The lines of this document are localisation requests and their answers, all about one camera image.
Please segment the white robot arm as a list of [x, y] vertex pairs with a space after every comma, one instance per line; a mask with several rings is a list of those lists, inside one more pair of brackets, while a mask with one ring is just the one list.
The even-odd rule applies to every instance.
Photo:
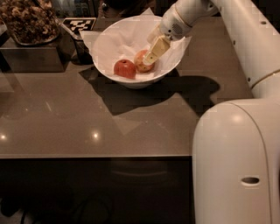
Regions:
[[177, 0], [150, 34], [151, 64], [220, 13], [252, 98], [210, 108], [192, 147], [195, 224], [280, 224], [280, 33], [251, 0]]

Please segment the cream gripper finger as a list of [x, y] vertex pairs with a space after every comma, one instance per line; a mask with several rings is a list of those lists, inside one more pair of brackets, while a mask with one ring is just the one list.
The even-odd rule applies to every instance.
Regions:
[[156, 37], [150, 49], [143, 56], [143, 63], [147, 66], [152, 65], [169, 50], [170, 45], [171, 41], [165, 35]]
[[161, 31], [159, 26], [155, 26], [154, 29], [151, 31], [151, 33], [147, 37], [147, 41], [152, 44], [155, 39], [157, 39], [161, 35]]

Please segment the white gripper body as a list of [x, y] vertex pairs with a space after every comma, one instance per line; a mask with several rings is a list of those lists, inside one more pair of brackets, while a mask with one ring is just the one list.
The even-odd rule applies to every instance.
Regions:
[[193, 28], [193, 3], [174, 3], [163, 15], [159, 30], [169, 40], [180, 40]]

